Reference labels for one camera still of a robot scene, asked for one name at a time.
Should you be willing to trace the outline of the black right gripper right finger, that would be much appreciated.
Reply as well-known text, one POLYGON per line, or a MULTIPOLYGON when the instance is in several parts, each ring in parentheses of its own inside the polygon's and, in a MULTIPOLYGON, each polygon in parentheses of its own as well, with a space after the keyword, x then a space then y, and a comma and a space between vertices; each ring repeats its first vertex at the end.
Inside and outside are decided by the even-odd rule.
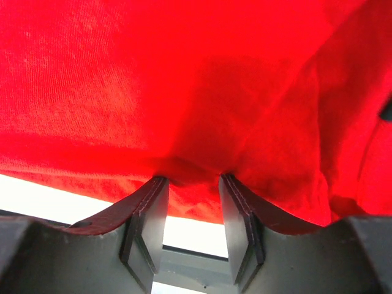
POLYGON ((390 293, 391 218, 322 227, 260 198, 233 175, 219 193, 228 262, 240 293, 390 293))

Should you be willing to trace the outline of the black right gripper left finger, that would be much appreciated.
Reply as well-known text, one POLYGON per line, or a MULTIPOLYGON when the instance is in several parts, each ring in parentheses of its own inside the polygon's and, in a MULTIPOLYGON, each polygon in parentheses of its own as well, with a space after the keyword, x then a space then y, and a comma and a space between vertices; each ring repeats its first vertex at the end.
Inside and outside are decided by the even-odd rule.
POLYGON ((167 178, 69 227, 1 218, 2 293, 150 293, 159 272, 167 178))

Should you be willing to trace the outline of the red t shirt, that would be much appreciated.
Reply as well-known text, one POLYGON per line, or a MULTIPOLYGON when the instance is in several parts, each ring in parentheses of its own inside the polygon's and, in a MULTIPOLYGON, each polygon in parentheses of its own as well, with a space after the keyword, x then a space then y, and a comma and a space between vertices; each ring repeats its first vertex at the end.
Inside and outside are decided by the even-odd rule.
POLYGON ((1 173, 110 202, 234 174, 318 225, 391 214, 390 1, 2 1, 1 173))

